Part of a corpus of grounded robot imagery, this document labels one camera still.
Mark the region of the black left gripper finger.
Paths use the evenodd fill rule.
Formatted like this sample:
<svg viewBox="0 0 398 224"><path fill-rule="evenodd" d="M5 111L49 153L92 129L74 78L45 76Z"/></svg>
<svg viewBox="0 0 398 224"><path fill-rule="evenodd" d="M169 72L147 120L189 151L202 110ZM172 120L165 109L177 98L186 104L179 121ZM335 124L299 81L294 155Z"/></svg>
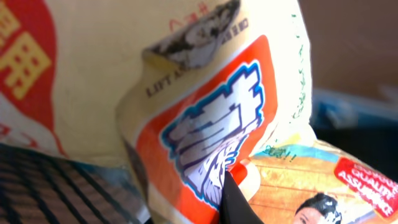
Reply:
<svg viewBox="0 0 398 224"><path fill-rule="evenodd" d="M263 224L229 172L225 172L219 224Z"/></svg>

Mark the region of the grey plastic shopping basket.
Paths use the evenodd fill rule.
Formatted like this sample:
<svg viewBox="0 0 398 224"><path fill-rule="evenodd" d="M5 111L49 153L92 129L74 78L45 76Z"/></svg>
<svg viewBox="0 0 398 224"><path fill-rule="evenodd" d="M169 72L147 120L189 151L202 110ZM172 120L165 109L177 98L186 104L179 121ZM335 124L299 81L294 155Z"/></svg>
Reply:
<svg viewBox="0 0 398 224"><path fill-rule="evenodd" d="M1 145L1 223L151 223L128 171Z"/></svg>

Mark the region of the yellow snack bag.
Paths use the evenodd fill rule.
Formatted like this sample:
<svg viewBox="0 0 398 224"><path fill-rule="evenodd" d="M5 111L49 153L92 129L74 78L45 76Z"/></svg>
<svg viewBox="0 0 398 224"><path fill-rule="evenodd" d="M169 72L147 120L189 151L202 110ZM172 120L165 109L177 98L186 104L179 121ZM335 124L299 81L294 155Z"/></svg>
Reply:
<svg viewBox="0 0 398 224"><path fill-rule="evenodd" d="M396 223L397 184L312 127L298 1L1 2L1 145L128 171L152 223Z"/></svg>

